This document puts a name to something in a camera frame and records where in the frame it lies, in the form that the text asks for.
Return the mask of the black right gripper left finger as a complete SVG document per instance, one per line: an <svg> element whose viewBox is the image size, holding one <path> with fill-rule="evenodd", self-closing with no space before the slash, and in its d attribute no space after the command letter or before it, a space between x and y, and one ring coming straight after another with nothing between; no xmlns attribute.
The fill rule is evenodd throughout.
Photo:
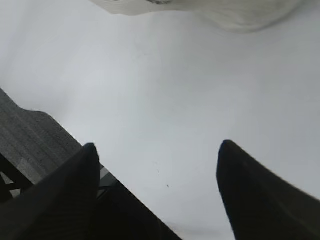
<svg viewBox="0 0 320 240"><path fill-rule="evenodd" d="M0 208L2 240L85 240L100 185L100 162L87 143L50 176Z"/></svg>

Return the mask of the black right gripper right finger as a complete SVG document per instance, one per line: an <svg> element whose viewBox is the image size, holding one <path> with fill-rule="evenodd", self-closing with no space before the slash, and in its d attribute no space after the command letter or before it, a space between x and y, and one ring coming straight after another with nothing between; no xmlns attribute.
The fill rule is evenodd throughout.
<svg viewBox="0 0 320 240"><path fill-rule="evenodd" d="M318 240L320 201L224 140L218 152L218 189L237 240Z"/></svg>

